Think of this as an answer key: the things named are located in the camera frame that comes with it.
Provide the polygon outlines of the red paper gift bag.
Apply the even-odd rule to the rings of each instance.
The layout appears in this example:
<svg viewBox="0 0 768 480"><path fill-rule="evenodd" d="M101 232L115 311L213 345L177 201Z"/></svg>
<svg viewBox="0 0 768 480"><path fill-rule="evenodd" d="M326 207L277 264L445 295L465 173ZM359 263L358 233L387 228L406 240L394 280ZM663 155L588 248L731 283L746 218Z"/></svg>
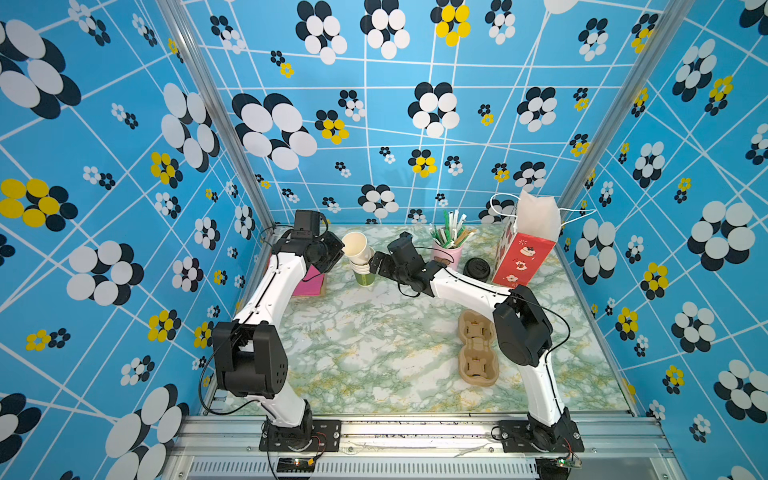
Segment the red paper gift bag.
<svg viewBox="0 0 768 480"><path fill-rule="evenodd" d="M492 282L511 288L527 286L559 238L560 209L554 197L522 191L508 218L497 244Z"/></svg>

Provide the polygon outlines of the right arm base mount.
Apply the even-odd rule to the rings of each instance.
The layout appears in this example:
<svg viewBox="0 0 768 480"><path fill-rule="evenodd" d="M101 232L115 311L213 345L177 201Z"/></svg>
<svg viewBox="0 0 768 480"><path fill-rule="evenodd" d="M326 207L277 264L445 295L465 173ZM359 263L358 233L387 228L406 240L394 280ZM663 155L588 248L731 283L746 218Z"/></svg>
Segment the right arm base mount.
<svg viewBox="0 0 768 480"><path fill-rule="evenodd" d="M503 420L491 429L505 453L572 454L585 451L577 424L565 417L554 426L534 420Z"/></svg>

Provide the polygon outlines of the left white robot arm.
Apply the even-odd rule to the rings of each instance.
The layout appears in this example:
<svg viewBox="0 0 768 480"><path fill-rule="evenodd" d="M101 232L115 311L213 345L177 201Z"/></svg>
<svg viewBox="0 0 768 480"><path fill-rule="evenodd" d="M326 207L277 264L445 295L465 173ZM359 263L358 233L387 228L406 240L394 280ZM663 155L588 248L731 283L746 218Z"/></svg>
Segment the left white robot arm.
<svg viewBox="0 0 768 480"><path fill-rule="evenodd" d="M288 383L289 361L278 326L309 269L326 273L342 256L343 242L330 231L289 230L274 245L268 269L245 307L213 329L217 384L265 411L268 445L298 450L313 442L311 407Z"/></svg>

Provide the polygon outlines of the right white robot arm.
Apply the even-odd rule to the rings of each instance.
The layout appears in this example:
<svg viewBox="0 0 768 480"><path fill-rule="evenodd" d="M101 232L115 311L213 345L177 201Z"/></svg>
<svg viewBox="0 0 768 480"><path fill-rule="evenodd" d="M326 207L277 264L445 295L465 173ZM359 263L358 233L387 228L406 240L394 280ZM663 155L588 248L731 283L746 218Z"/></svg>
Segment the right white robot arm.
<svg viewBox="0 0 768 480"><path fill-rule="evenodd" d="M505 289L462 275L414 253L377 252L373 273L418 294L453 301L491 320L501 353L518 366L528 397L530 442L553 451L573 434L570 412L560 398L550 362L553 328L544 308L525 286Z"/></svg>

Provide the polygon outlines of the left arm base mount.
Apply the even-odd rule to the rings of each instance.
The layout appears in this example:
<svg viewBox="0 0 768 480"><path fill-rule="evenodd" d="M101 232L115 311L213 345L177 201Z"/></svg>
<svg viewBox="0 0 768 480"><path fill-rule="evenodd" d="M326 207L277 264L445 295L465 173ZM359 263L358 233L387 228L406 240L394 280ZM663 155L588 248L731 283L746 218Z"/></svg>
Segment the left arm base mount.
<svg viewBox="0 0 768 480"><path fill-rule="evenodd" d="M262 423L259 450L269 453L337 452L341 433L340 420L313 420L297 427L276 427L269 420L265 420Z"/></svg>

